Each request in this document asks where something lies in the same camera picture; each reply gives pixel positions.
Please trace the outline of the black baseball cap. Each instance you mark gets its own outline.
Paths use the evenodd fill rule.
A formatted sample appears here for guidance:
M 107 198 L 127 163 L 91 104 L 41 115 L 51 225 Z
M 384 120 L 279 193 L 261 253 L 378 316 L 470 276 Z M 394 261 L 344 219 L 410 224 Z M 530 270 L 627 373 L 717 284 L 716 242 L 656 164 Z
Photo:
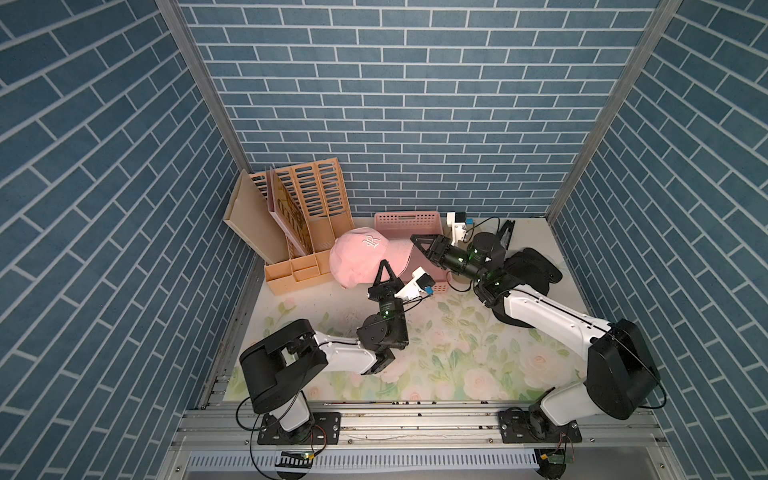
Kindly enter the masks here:
M 495 249 L 487 259 L 491 268 L 501 268 L 538 293 L 548 295 L 550 285 L 559 283 L 562 272 L 537 250 L 526 247 L 507 259 L 502 259 L 501 248 Z

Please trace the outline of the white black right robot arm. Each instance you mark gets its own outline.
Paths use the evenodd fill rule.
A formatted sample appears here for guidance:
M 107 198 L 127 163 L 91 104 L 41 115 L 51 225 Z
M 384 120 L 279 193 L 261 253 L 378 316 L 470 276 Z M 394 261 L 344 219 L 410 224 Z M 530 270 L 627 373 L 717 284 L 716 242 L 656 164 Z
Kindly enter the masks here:
M 606 414 L 626 420 L 662 386 L 660 373 L 639 327 L 609 322 L 567 307 L 548 295 L 561 271 L 533 248 L 508 254 L 488 232 L 465 247 L 442 234 L 414 234 L 413 245 L 433 265 L 468 279 L 477 299 L 508 325 L 538 330 L 577 354 L 584 379 L 542 394 L 529 409 L 529 427 L 542 438 L 580 418 Z

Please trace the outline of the pink baseball cap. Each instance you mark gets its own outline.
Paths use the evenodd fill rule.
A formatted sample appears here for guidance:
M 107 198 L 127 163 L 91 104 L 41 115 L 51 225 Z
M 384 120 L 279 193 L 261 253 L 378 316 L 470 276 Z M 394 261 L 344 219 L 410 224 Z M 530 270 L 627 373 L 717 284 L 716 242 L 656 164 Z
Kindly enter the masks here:
M 345 289 L 372 284 L 382 260 L 400 276 L 406 270 L 412 250 L 409 240 L 388 239 L 370 227 L 356 228 L 336 239 L 329 254 L 330 272 Z

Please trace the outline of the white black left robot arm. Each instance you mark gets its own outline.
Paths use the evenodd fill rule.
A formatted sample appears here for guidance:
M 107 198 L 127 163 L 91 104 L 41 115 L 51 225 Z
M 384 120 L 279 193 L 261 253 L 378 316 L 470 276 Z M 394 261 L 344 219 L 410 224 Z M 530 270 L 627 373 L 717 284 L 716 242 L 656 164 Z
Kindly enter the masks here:
M 295 320 L 247 347 L 238 358 L 252 411 L 270 416 L 291 434 L 314 422 L 303 389 L 319 374 L 352 372 L 376 375 L 409 345 L 405 301 L 397 294 L 406 284 L 386 260 L 379 262 L 368 298 L 379 306 L 356 330 L 354 338 L 314 329 L 307 319 Z

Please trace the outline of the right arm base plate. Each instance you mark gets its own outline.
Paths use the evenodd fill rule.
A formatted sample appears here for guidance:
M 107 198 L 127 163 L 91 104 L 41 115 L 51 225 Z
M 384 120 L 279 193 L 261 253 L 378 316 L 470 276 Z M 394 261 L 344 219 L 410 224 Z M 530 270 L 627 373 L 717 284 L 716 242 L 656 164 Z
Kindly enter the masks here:
M 582 435 L 576 421 L 556 426 L 546 419 L 531 419 L 530 412 L 518 407 L 503 410 L 497 415 L 500 435 L 505 444 L 544 444 L 559 442 L 581 443 Z

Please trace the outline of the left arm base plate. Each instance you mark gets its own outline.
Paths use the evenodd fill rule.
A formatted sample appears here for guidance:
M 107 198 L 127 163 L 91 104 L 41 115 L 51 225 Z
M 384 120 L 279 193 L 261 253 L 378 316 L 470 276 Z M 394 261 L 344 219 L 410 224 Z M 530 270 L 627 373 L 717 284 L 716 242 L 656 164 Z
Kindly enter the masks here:
M 337 445 L 340 423 L 340 413 L 320 412 L 310 414 L 307 422 L 287 431 L 274 416 L 267 414 L 257 428 L 255 436 L 258 445 Z

